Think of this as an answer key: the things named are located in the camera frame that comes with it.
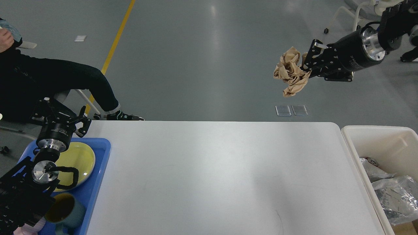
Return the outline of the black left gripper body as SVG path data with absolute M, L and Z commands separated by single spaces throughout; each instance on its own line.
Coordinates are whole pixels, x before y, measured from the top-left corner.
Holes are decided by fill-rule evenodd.
M 70 123 L 45 122 L 36 140 L 39 149 L 55 149 L 60 153 L 68 150 L 76 125 Z

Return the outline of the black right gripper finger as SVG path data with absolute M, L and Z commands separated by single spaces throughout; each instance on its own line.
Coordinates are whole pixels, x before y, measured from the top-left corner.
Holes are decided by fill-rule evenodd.
M 314 39 L 303 61 L 303 71 L 336 72 L 335 56 L 334 43 L 324 44 Z
M 311 74 L 309 75 L 310 78 L 319 77 L 323 78 L 325 81 L 332 81 L 332 82 L 352 82 L 354 77 L 354 72 L 346 70 L 343 67 L 339 68 L 328 68 L 323 67 L 320 69 L 312 69 Z

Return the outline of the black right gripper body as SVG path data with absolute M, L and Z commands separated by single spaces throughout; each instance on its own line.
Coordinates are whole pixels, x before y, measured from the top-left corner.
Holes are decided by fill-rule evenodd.
M 327 47 L 333 58 L 333 74 L 352 76 L 356 71 L 380 64 L 386 55 L 379 44 L 378 32 L 372 27 L 358 29 Z

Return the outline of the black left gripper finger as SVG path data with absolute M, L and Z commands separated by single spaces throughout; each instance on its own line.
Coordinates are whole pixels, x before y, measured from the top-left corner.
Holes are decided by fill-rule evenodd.
M 84 137 L 87 134 L 92 122 L 92 120 L 85 114 L 86 108 L 87 106 L 82 106 L 78 116 L 69 120 L 69 127 L 78 137 Z M 78 123 L 82 124 L 79 128 L 76 127 Z
M 48 122 L 58 120 L 59 101 L 50 98 L 44 98 L 36 103 L 34 111 L 30 116 L 30 121 L 34 122 Z

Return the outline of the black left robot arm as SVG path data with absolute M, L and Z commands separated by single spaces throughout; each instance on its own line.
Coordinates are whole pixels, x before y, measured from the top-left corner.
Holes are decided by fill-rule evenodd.
M 54 203 L 55 189 L 69 190 L 79 181 L 75 167 L 57 166 L 60 154 L 68 150 L 72 135 L 83 137 L 91 124 L 83 106 L 79 114 L 54 98 L 39 100 L 31 122 L 41 126 L 36 139 L 38 152 L 18 162 L 1 177 L 0 232 L 12 235 L 25 224 L 34 226 Z

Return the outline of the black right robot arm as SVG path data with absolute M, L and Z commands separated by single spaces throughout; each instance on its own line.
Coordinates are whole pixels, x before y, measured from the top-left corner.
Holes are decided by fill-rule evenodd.
M 417 1 L 404 0 L 387 7 L 374 29 L 371 23 L 360 28 L 354 23 L 353 32 L 335 43 L 323 44 L 315 39 L 301 69 L 326 81 L 351 82 L 354 73 L 380 64 L 386 55 L 397 50 L 402 37 L 408 34 L 417 46 Z

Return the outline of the person's left hand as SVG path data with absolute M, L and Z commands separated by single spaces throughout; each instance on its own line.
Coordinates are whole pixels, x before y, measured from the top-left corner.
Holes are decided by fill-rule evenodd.
M 15 43 L 12 33 L 6 28 L 0 29 L 0 52 L 7 51 Z

